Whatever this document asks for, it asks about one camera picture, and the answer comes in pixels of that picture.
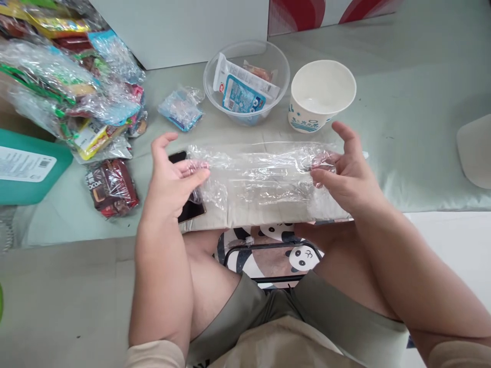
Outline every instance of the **cup rim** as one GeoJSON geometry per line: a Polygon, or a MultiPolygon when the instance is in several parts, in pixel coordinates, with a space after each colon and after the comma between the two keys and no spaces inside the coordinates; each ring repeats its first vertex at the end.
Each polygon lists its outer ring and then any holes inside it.
{"type": "Polygon", "coordinates": [[[295,76],[293,77],[293,80],[292,80],[292,86],[291,86],[291,96],[292,98],[295,100],[295,102],[301,107],[303,108],[305,111],[308,111],[308,112],[311,112],[311,113],[314,113],[314,114],[318,114],[318,115],[330,115],[330,114],[337,114],[338,112],[341,112],[343,111],[344,109],[346,109],[349,105],[351,105],[356,97],[356,90],[357,90],[357,86],[356,86],[356,79],[354,78],[354,75],[353,73],[351,72],[350,69],[348,69],[348,67],[344,64],[341,64],[339,61],[336,61],[336,60],[327,60],[327,59],[323,59],[323,60],[316,60],[316,61],[312,61],[308,64],[305,64],[303,67],[301,67],[300,69],[298,69],[298,71],[295,73],[295,76]],[[334,64],[338,64],[341,66],[341,68],[343,68],[345,71],[348,72],[348,75],[351,77],[352,81],[353,81],[353,85],[354,85],[354,92],[353,92],[353,97],[351,98],[351,100],[346,104],[346,106],[344,106],[343,108],[341,109],[338,109],[338,110],[335,110],[335,111],[330,111],[330,112],[319,112],[319,111],[314,111],[314,110],[311,110],[311,109],[308,109],[308,108],[305,108],[300,102],[298,102],[298,99],[295,97],[294,95],[294,90],[293,90],[293,87],[294,87],[294,84],[295,84],[295,79],[297,77],[297,75],[300,73],[300,71],[312,64],[319,64],[319,63],[322,63],[322,64],[325,64],[325,63],[334,63],[334,64]]]}

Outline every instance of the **small blue package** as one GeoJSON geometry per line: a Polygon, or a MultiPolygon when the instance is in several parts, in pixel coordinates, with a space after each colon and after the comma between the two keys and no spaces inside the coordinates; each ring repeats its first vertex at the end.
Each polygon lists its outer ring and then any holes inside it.
{"type": "Polygon", "coordinates": [[[193,87],[179,86],[159,105],[158,111],[183,132],[190,131],[205,114],[198,104],[205,93],[193,87]]]}
{"type": "Polygon", "coordinates": [[[256,112],[266,104],[266,97],[245,82],[229,74],[225,83],[222,106],[233,112],[256,112]]]}

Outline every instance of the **green bottle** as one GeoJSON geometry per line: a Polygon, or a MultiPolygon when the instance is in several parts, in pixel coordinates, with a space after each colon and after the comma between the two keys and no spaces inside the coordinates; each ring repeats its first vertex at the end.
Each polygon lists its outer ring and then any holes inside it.
{"type": "Polygon", "coordinates": [[[72,160],[68,147],[0,129],[0,205],[41,202],[72,160]]]}

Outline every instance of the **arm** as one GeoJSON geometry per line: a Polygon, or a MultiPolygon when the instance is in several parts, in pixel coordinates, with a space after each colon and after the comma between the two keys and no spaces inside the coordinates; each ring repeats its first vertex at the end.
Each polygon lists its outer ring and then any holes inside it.
{"type": "Polygon", "coordinates": [[[338,174],[314,169],[312,177],[353,216],[382,293],[423,359],[443,341],[491,346],[491,316],[485,307],[384,198],[356,134],[339,122],[332,127],[345,141],[345,154],[336,162],[338,174]]]}
{"type": "Polygon", "coordinates": [[[193,312],[193,284],[177,224],[193,189],[209,175],[190,175],[189,162],[172,164],[164,148],[177,138],[167,133],[152,144],[153,175],[135,246],[135,291],[129,345],[169,340],[186,357],[193,312]]]}

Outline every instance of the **red and white box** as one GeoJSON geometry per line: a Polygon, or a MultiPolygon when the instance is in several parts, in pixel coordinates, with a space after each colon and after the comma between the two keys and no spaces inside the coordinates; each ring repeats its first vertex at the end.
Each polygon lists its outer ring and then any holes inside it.
{"type": "Polygon", "coordinates": [[[268,36],[394,13],[403,0],[270,0],[268,36]]]}

